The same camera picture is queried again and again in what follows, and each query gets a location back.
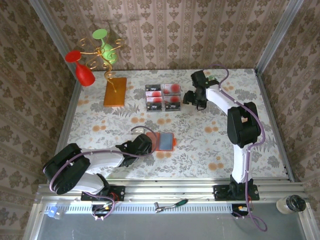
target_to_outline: green screwdriver handle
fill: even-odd
[[[176,207],[180,207],[180,206],[182,206],[182,205],[185,205],[188,201],[189,201],[188,199],[181,200],[181,201],[177,202],[177,203],[175,204],[175,206],[176,206]]]

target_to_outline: table surface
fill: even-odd
[[[146,84],[178,83],[182,95],[194,90],[195,70],[118,71],[127,78],[124,107],[103,107],[106,84],[104,72],[94,72],[95,82],[83,87],[78,99],[68,143],[80,148],[105,149],[132,139],[130,129],[144,125],[155,132],[174,133],[177,146],[172,152],[159,151],[138,159],[129,167],[92,169],[108,178],[229,178],[234,165],[233,145],[227,136],[227,116],[212,102],[197,111],[182,105],[181,111],[147,112]],[[220,81],[223,69],[204,71]],[[231,69],[223,88],[245,103],[253,101],[266,133],[265,143],[252,152],[254,178],[287,179],[270,119],[253,69]]]

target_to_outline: orange wooden block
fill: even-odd
[[[110,82],[107,81],[103,106],[123,107],[125,105],[127,78],[115,77],[109,80],[114,84],[116,92],[114,91],[112,84],[110,84]]]

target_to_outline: jar lid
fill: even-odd
[[[302,212],[306,209],[306,201],[298,195],[291,195],[287,197],[285,203],[293,212]]]

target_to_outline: purple cable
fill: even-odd
[[[235,100],[232,96],[230,96],[229,94],[227,94],[226,92],[224,92],[222,90],[221,84],[229,77],[229,70],[227,69],[226,66],[222,65],[222,64],[211,64],[208,68],[214,67],[214,66],[219,66],[222,67],[226,70],[226,77],[224,79],[222,79],[222,81],[219,83],[219,92],[222,93],[225,97],[227,97],[228,99],[230,99],[231,101],[233,101],[235,104],[237,104],[238,106],[241,106],[243,109],[245,109],[247,112],[249,112],[254,119],[256,120],[256,122],[258,123],[260,129],[261,129],[261,133],[262,133],[262,140],[260,142],[254,143],[252,145],[250,145],[248,147],[248,153],[246,155],[246,166],[245,166],[245,203],[246,203],[246,207],[248,209],[248,213],[249,213],[249,217],[251,218],[252,222],[256,225],[256,227],[262,231],[262,232],[266,232],[268,230],[268,226],[267,224],[259,217],[252,215],[251,211],[250,211],[250,205],[249,205],[249,196],[248,196],[248,178],[249,178],[249,167],[250,167],[250,149],[259,145],[262,145],[265,140],[266,140],[266,133],[264,130],[264,127],[262,125],[262,123],[260,122],[258,116],[251,111],[249,108],[247,108],[245,105],[243,105],[242,103],[238,102],[237,100]],[[254,219],[260,220],[265,228],[261,228],[256,221],[254,221]]]
[[[123,152],[123,151],[111,151],[111,150],[92,150],[92,151],[86,151],[86,152],[82,152],[82,153],[79,153],[77,155],[75,155],[74,157],[72,157],[70,160],[66,161],[65,164],[58,170],[56,171],[55,175],[53,176],[53,178],[51,179],[50,181],[50,184],[49,184],[49,188],[50,188],[50,191],[51,192],[54,192],[54,189],[53,189],[53,184],[56,180],[56,178],[59,176],[59,174],[70,164],[72,163],[74,160],[76,160],[78,157],[81,157],[83,155],[88,155],[88,154],[101,154],[101,153],[115,153],[115,154],[122,154],[122,155],[127,155],[127,156],[130,156],[130,157],[135,157],[135,158],[141,158],[141,157],[147,157],[147,156],[150,156],[152,155],[156,149],[157,149],[157,146],[158,146],[158,137],[156,135],[156,133],[154,131],[152,131],[149,127],[147,126],[135,126],[133,128],[131,128],[131,131],[134,130],[134,129],[137,129],[137,128],[144,128],[144,129],[147,129],[149,130],[151,133],[153,133],[153,135],[155,136],[155,146],[154,146],[154,149],[152,150],[152,152],[146,154],[146,155],[134,155],[134,154],[131,154],[131,153],[126,153],[126,152]]]
[[[88,195],[91,196],[91,197],[101,198],[101,199],[108,199],[108,200],[110,200],[110,201],[112,202],[112,208],[110,209],[110,211],[109,211],[106,215],[104,215],[104,216],[102,217],[103,219],[107,218],[107,217],[115,210],[116,203],[115,203],[115,200],[113,200],[111,197],[94,195],[94,194],[91,194],[91,193],[89,193],[89,192],[85,192],[85,193],[88,194]],[[97,211],[97,210],[98,210],[98,209],[94,210],[94,212],[93,212],[93,216],[94,216],[94,217],[96,216],[96,211]]]

